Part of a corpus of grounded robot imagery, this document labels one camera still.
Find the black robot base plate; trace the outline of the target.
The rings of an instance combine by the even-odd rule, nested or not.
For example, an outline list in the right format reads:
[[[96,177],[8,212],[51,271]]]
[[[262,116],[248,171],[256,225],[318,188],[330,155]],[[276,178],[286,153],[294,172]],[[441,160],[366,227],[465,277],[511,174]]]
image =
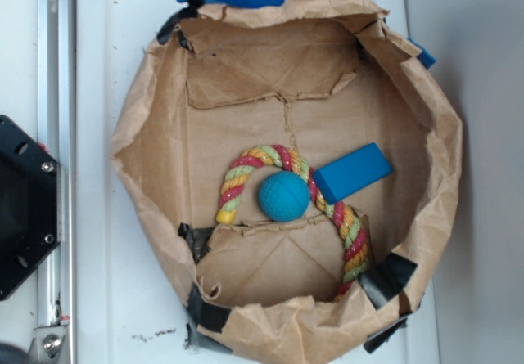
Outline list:
[[[1,116],[1,300],[58,246],[59,164]]]

